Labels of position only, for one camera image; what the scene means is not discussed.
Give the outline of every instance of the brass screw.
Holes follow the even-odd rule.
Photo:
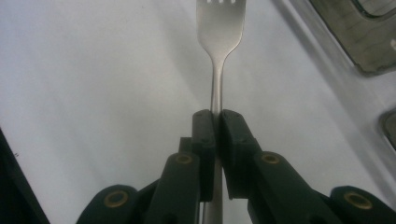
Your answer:
[[[128,194],[123,190],[114,190],[105,197],[105,206],[110,208],[120,207],[128,201]]]
[[[373,204],[370,200],[366,199],[365,197],[359,195],[354,191],[350,191],[344,194],[344,199],[359,209],[369,210],[373,208]]]
[[[176,157],[176,161],[181,164],[189,164],[192,162],[192,157],[187,155],[179,155]]]
[[[280,162],[280,159],[275,155],[264,154],[262,155],[262,161],[265,161],[270,164],[277,164]]]

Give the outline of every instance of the metal fork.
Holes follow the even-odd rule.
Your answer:
[[[198,41],[213,63],[212,102],[210,110],[216,135],[222,110],[222,70],[225,59],[242,38],[246,0],[197,0]],[[219,157],[215,164],[214,194],[204,206],[204,223],[222,223],[222,172]]]

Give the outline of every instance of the white surface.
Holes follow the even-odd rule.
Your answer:
[[[376,126],[396,106],[395,74],[365,78],[347,60],[324,63],[318,35],[295,11],[301,27],[282,19],[290,8],[281,7],[247,2],[224,108],[313,189],[351,185],[396,208],[396,156]],[[212,69],[193,0],[8,0],[0,31],[0,126],[51,223],[76,222],[105,187],[157,179],[191,135],[192,114],[209,108]],[[246,201],[224,209],[224,223],[250,223]]]

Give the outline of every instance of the fork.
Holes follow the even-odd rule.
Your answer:
[[[198,41],[213,64],[210,110],[216,136],[222,110],[222,70],[227,56],[238,46],[244,28],[246,0],[197,0]],[[204,223],[222,223],[222,172],[219,157],[215,164],[214,193],[204,205]]]

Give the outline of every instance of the fork head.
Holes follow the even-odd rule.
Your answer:
[[[242,38],[246,0],[197,0],[198,41],[212,60],[225,60]]]

